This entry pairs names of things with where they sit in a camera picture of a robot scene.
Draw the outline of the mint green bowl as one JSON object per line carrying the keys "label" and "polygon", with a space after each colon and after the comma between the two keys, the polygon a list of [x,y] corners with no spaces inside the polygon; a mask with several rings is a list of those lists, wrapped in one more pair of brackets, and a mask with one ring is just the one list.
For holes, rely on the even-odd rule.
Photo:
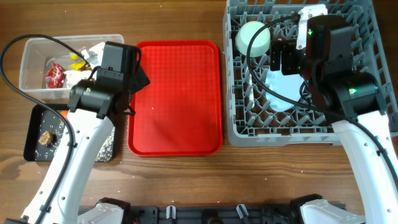
{"label": "mint green bowl", "polygon": [[[250,21],[245,23],[242,28],[240,28],[235,39],[235,45],[241,54],[247,54],[249,43],[254,34],[264,26],[265,24],[261,22]],[[270,45],[271,32],[269,28],[266,28],[260,34],[258,34],[254,40],[251,47],[250,57],[259,57],[264,55],[270,49]]]}

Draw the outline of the gold foil wrapper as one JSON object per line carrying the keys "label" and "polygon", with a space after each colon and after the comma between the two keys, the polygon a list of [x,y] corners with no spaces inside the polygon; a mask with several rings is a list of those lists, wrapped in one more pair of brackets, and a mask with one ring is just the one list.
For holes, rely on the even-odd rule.
{"label": "gold foil wrapper", "polygon": [[85,71],[85,70],[89,70],[91,68],[91,65],[89,63],[86,63],[79,56],[77,56],[77,54],[71,53],[70,59],[72,60],[72,64],[70,64],[69,67],[72,70]]}

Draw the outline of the red snack wrapper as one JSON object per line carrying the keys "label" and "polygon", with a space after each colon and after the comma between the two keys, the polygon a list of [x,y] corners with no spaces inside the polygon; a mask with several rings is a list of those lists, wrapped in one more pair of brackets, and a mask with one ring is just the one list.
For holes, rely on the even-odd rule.
{"label": "red snack wrapper", "polygon": [[57,63],[53,63],[52,68],[47,72],[45,77],[47,88],[61,88],[63,79],[64,68]]}

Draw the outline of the brown food lump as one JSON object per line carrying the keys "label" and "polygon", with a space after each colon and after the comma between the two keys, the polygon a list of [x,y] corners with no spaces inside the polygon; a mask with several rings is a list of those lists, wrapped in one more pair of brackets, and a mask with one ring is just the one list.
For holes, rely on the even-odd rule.
{"label": "brown food lump", "polygon": [[42,146],[50,146],[55,141],[56,135],[51,131],[45,131],[38,140],[38,143]]}

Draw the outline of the light blue plate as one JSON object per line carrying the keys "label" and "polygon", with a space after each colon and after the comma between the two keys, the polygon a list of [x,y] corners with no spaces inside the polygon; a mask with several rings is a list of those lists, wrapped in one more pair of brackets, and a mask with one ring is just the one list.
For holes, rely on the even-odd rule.
{"label": "light blue plate", "polygon": [[[266,87],[293,101],[298,101],[300,99],[299,89],[302,83],[303,78],[299,74],[283,75],[280,70],[269,70],[267,72]],[[291,103],[276,98],[268,92],[266,92],[266,99],[270,101],[271,109],[276,112],[284,112],[294,106]]]}

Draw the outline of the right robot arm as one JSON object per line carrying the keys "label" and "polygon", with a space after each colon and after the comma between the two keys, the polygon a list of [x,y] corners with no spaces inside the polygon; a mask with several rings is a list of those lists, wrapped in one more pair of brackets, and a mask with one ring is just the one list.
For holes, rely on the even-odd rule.
{"label": "right robot arm", "polygon": [[299,74],[312,96],[311,110],[323,113],[340,140],[358,185],[364,215],[338,208],[319,195],[294,200],[298,223],[396,223],[397,156],[387,105],[374,75],[353,68],[352,26],[343,17],[290,16],[298,23],[294,41],[274,43],[271,69]]}

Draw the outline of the white plastic spoon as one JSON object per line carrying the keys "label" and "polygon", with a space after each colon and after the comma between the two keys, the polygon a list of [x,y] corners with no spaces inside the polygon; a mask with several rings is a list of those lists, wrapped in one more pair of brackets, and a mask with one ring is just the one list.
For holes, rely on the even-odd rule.
{"label": "white plastic spoon", "polygon": [[248,89],[249,89],[249,102],[252,103],[251,108],[254,108],[254,92],[252,85],[252,75],[250,74],[248,68],[246,69],[246,73],[248,75]]}

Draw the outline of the white tissue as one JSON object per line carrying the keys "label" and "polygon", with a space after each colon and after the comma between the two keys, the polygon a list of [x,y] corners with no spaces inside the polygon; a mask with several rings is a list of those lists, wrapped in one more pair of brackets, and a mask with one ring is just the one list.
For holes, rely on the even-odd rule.
{"label": "white tissue", "polygon": [[91,75],[91,70],[78,71],[78,70],[67,70],[64,71],[65,79],[63,81],[64,88],[71,88],[76,85],[82,79],[88,79]]}

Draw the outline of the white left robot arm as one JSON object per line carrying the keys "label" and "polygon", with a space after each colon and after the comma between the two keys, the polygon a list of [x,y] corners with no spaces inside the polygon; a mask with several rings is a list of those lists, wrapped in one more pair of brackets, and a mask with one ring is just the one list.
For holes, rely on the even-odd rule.
{"label": "white left robot arm", "polygon": [[69,112],[57,152],[20,223],[123,223],[130,204],[102,198],[78,213],[88,177],[117,119],[134,115],[131,95],[149,84],[141,67],[100,68],[95,81],[81,80],[70,91]]}

